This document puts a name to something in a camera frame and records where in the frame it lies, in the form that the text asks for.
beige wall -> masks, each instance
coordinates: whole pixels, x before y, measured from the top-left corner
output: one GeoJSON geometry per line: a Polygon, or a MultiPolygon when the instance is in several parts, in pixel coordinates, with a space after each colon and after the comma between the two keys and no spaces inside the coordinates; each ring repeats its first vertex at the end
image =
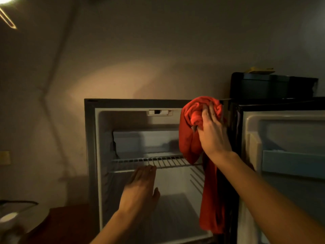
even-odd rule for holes
{"type": "Polygon", "coordinates": [[[250,66],[319,77],[325,95],[322,0],[82,0],[76,13],[73,0],[15,5],[18,31],[0,26],[5,198],[86,200],[84,98],[227,98],[231,73],[250,66]]]}

red cloth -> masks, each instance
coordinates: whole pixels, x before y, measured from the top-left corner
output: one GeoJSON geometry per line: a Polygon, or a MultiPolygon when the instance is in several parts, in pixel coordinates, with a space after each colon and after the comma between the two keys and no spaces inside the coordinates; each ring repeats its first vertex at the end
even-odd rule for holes
{"type": "MultiPolygon", "coordinates": [[[[197,130],[194,131],[192,126],[198,125],[203,128],[203,104],[209,106],[210,102],[213,102],[215,114],[220,120],[222,104],[220,104],[219,100],[211,97],[193,99],[183,107],[181,112],[179,150],[190,164],[195,163],[203,152],[199,133],[197,130]]],[[[214,234],[221,234],[225,230],[225,204],[222,189],[218,185],[217,167],[206,154],[203,154],[202,160],[205,181],[201,202],[200,227],[203,230],[210,230],[214,234]]]]}

person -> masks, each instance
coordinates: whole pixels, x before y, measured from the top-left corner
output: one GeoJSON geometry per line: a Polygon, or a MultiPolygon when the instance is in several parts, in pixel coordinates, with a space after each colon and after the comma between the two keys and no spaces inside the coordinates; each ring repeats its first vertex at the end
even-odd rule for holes
{"type": "MultiPolygon", "coordinates": [[[[303,210],[266,183],[231,151],[225,127],[204,105],[203,130],[198,129],[204,152],[245,202],[257,225],[272,244],[325,243],[325,229],[303,210]]],[[[91,244],[127,241],[129,234],[155,209],[160,197],[153,190],[155,166],[136,169],[122,193],[119,209],[91,244]]]]}

refrigerator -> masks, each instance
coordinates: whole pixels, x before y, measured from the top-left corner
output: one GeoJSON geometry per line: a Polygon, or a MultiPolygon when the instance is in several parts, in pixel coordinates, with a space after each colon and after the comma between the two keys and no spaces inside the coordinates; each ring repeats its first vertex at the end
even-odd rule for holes
{"type": "MultiPolygon", "coordinates": [[[[128,243],[268,243],[230,184],[226,230],[199,226],[201,159],[178,149],[181,109],[190,100],[85,99],[89,203],[96,233],[118,209],[137,166],[156,165],[161,197],[128,243]]],[[[233,151],[267,182],[325,225],[325,98],[227,100],[233,151]]]]}

brown wooden surface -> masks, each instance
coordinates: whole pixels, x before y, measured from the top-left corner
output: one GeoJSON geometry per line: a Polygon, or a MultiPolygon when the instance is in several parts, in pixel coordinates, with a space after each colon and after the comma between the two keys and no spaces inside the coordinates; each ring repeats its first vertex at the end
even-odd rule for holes
{"type": "Polygon", "coordinates": [[[32,231],[28,244],[86,244],[93,239],[89,205],[50,209],[48,218],[32,231]]]}

